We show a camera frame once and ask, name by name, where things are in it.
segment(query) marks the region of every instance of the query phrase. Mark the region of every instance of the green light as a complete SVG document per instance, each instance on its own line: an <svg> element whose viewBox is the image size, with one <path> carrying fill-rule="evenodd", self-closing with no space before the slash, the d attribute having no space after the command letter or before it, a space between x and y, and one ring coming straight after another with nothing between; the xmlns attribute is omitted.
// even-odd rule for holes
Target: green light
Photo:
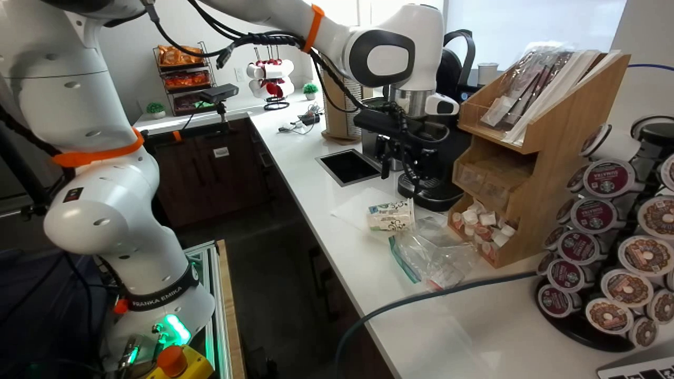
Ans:
<svg viewBox="0 0 674 379"><path fill-rule="evenodd" d="M159 330L159 344L163 347L188 345L189 340L192 340L189 330L185 328L185 325L175 315L169 315L167 319L163 319L155 325L155 330Z"/></svg>
<svg viewBox="0 0 674 379"><path fill-rule="evenodd" d="M129 363L129 365L135 365L135 360L140 358L140 355L142 355L142 350L140 350L140 347L133 347L127 363Z"/></svg>

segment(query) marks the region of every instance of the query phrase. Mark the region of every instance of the kitchen counter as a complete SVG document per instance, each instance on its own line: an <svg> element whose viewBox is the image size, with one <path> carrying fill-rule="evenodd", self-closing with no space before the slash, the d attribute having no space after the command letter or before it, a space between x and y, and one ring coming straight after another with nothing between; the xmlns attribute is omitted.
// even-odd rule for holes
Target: kitchen counter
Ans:
<svg viewBox="0 0 674 379"><path fill-rule="evenodd" d="M388 250L388 235L367 230L367 207L399 201L397 176L342 187L319 158L360 145L320 138L325 128L279 132L308 109L250 112L304 217L360 315L425 291L410 284ZM478 261L472 278L527 272L540 258L492 270ZM368 332L397 377L409 379L591 379L624 358L561 336L533 304L533 281L518 281L413 304L368 323Z"/></svg>

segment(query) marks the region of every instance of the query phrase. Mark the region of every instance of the shelf rack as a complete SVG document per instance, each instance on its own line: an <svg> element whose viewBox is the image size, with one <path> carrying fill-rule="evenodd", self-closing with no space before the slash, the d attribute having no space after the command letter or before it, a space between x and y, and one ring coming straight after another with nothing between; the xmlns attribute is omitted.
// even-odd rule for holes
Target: shelf rack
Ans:
<svg viewBox="0 0 674 379"><path fill-rule="evenodd" d="M462 105L459 128L472 136L472 145L454 160L453 184L464 189L464 199L450 212L480 203L517 226L507 244L484 258L496 267L543 250L556 211L569 199L566 179L584 164L581 145L607 123L627 61L624 53L601 55L569 95L528 123L521 145L480 123L503 95L507 73Z"/></svg>
<svg viewBox="0 0 674 379"><path fill-rule="evenodd" d="M209 89L212 89L215 79L212 79L212 69L211 69L211 61L209 60L197 60L197 61L189 61L183 65L163 65L160 61L160 53L159 46L153 49L153 60L155 60L155 67L163 81L163 89L167 95L167 102L170 105L170 112L175 116L183 116L183 113L200 113L200 112L211 112L212 108L195 108L193 103L205 102L200 100L200 95ZM197 83L192 86L169 86L167 81L170 76L195 76L195 73L205 73L207 83Z"/></svg>

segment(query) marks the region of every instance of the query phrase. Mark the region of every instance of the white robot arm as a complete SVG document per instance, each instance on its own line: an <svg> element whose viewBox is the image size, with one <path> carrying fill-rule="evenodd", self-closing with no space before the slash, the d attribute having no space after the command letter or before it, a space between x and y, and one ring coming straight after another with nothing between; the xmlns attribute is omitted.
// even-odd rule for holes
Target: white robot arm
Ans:
<svg viewBox="0 0 674 379"><path fill-rule="evenodd" d="M301 0L202 2L301 38L319 16ZM107 332L114 360L129 344L151 350L155 327L169 317L189 340L215 309L175 235L151 216L159 164L133 132L97 45L102 26L146 7L148 0L0 5L0 105L76 163L76 179L54 197L45 231L63 250L102 258L127 292L129 311ZM428 103L442 49L437 9L402 7L374 30L347 30L325 18L313 46L365 86L397 84L407 116L433 112Z"/></svg>
<svg viewBox="0 0 674 379"><path fill-rule="evenodd" d="M308 36L315 23L315 7L304 0L202 0L231 18L268 23ZM437 93L437 71L442 55L440 10L425 5L404 5L392 19L368 30L350 30L328 18L320 19L313 46L330 64L362 86L397 84L397 103L407 116L457 113L459 105Z"/></svg>

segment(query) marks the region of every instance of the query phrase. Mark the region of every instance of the window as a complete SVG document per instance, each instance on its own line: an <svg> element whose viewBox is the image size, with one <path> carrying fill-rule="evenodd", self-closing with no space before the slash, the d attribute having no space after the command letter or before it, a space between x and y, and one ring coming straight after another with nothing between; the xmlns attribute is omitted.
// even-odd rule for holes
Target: window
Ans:
<svg viewBox="0 0 674 379"><path fill-rule="evenodd" d="M447 30L472 30L477 64L505 69L528 43L608 50L624 9L625 0L447 0Z"/></svg>
<svg viewBox="0 0 674 379"><path fill-rule="evenodd" d="M409 0L305 0L325 9L327 18L344 26L378 26L400 10ZM423 0L442 10L444 0Z"/></svg>

